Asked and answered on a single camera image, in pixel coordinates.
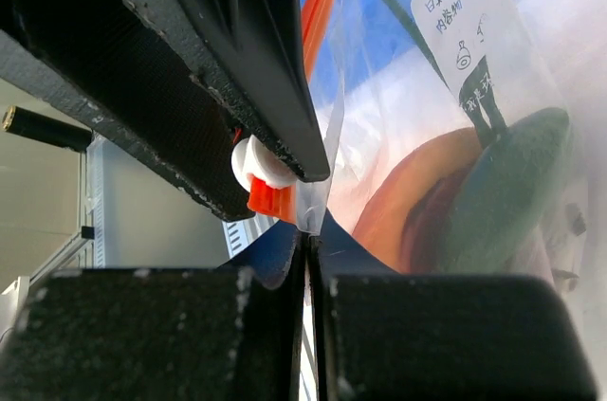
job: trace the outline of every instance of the blue fabric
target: blue fabric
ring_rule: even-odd
[[[411,15],[411,0],[398,0]],[[348,29],[352,21],[352,38],[341,37],[335,46],[342,48],[342,60],[334,58],[329,40],[322,42],[316,61],[313,80],[320,86],[325,98],[333,100],[338,92],[340,77],[344,77],[345,92],[365,82],[377,71],[387,66],[415,46],[404,27],[381,0],[336,0],[340,19]],[[335,24],[334,10],[330,24]]]

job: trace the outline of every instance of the clear plastic bag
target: clear plastic bag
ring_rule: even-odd
[[[310,91],[335,159],[332,180],[298,187],[303,227],[328,203],[398,272],[517,272],[574,288],[581,136],[512,0],[328,0],[325,25],[327,0],[302,1]]]

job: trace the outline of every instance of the green object in bag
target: green object in bag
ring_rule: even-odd
[[[562,186],[572,144],[569,116],[557,108],[521,119],[491,143],[451,204],[436,271],[498,271]]]

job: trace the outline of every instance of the white plastic knob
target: white plastic knob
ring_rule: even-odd
[[[289,187],[297,177],[255,136],[236,144],[231,153],[231,168],[238,183],[250,192],[253,177],[266,182],[276,190]]]

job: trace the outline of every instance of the black cylinder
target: black cylinder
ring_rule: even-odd
[[[2,118],[2,129],[10,134],[85,153],[93,134],[83,128],[36,114],[12,105]]]

